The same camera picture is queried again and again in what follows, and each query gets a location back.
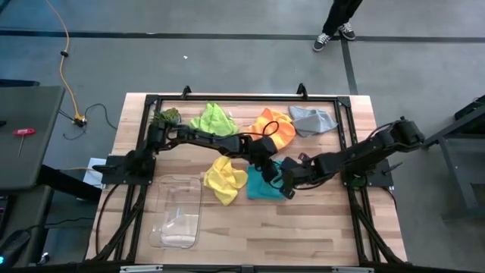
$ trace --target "black pants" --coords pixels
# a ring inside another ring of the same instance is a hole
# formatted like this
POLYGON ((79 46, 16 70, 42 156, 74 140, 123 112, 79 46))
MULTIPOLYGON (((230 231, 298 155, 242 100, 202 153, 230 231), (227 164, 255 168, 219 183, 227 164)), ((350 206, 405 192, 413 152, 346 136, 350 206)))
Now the black pants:
POLYGON ((328 14, 322 33, 332 36, 336 28, 349 22, 362 0, 333 0, 332 8, 328 14))

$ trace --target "transparent tray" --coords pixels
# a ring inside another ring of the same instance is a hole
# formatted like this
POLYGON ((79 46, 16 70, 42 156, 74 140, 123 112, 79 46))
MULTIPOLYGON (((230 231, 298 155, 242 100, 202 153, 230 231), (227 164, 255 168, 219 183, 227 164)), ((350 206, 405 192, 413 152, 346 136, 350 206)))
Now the transparent tray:
POLYGON ((187 175, 163 176, 158 182, 156 216, 149 244, 188 249, 197 243, 202 182, 187 175))

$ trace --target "wooden table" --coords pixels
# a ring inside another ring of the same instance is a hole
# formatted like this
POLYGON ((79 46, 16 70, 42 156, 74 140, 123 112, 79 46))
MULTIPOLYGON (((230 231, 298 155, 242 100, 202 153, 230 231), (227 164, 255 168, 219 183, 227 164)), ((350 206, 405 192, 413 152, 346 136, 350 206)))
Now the wooden table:
MULTIPOLYGON (((146 93, 128 93, 114 141, 113 155, 125 155, 135 148, 146 93)), ((369 96, 350 96, 358 140, 362 141, 376 127, 369 96)), ((217 102, 232 115, 239 127, 252 124, 268 107, 288 114, 289 105, 319 108, 335 117, 333 106, 324 102, 217 102)), ((162 109, 177 108, 183 123, 202 113, 205 102, 164 102, 162 109)), ((350 142, 346 115, 343 113, 347 143, 350 142)), ((338 152, 336 130, 317 136, 297 136, 277 159, 296 158, 300 152, 310 156, 321 152, 338 152)), ((349 198, 341 186, 340 176, 314 190, 297 191, 291 200, 249 200, 246 189, 223 206, 212 190, 204 188, 199 240, 190 249, 162 249, 149 244, 149 235, 159 221, 157 181, 166 175, 190 175, 203 178, 213 161, 215 151, 192 145, 161 152, 157 156, 154 184, 149 187, 136 263, 152 264, 250 264, 250 265, 357 265, 349 198)), ((243 160, 233 160, 233 167, 246 169, 243 160)), ((101 207, 108 189, 103 191, 101 207)), ((99 231, 100 248, 111 238, 120 224, 127 186, 119 186, 108 200, 99 231)), ((374 225, 394 253, 406 260, 396 208, 390 195, 379 188, 369 188, 374 225)), ((89 241, 87 258, 95 255, 94 234, 89 241)), ((371 251, 367 232, 362 232, 368 257, 371 251)), ((124 257, 128 252, 131 230, 125 240, 124 257)))

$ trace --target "black sneaker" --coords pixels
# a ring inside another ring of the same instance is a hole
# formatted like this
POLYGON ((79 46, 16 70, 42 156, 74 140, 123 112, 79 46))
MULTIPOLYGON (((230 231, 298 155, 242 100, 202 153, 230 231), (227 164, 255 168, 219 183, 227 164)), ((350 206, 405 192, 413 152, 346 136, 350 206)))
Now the black sneaker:
POLYGON ((347 40, 353 41, 355 40, 355 33, 354 30, 352 30, 352 26, 350 23, 345 23, 342 26, 337 28, 342 36, 344 36, 347 40))
POLYGON ((316 52, 321 51, 322 49, 324 49, 325 45, 328 43, 328 41, 330 41, 330 39, 332 39, 331 36, 328 36, 325 33, 320 34, 313 43, 313 50, 315 50, 316 52))

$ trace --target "gray floor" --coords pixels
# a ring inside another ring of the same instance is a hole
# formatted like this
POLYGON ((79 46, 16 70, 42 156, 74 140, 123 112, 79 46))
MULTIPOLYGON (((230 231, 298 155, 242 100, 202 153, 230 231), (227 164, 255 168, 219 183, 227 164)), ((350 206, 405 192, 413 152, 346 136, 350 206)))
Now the gray floor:
MULTIPOLYGON (((67 27, 77 31, 318 34, 331 0, 53 0, 67 27)), ((352 20, 363 36, 485 37, 485 2, 478 0, 366 0, 352 20)), ((0 28, 60 30, 43 1, 12 0, 0 14, 0 28)), ((0 36, 0 78, 61 85, 63 38, 0 36)), ((106 104, 117 123, 127 92, 294 93, 303 82, 310 93, 349 94, 340 42, 318 54, 312 41, 236 39, 71 40, 66 77, 82 109, 106 104)), ((451 122, 452 114, 483 95, 485 44, 351 42, 358 93, 372 98, 377 123, 401 115, 427 135, 451 122)), ((62 108, 73 114, 69 96, 62 108)), ((59 117, 45 162, 55 168, 86 165, 105 157, 115 131, 100 108, 89 116, 88 134, 59 117)), ((403 161, 393 176, 399 221, 410 262, 483 271, 483 222, 444 224, 442 213, 462 205, 438 147, 394 155, 403 161)), ((92 215, 94 206, 56 194, 52 221, 92 215)), ((57 229, 46 249, 52 262, 81 260, 86 241, 56 247, 71 234, 89 236, 89 223, 57 229)))

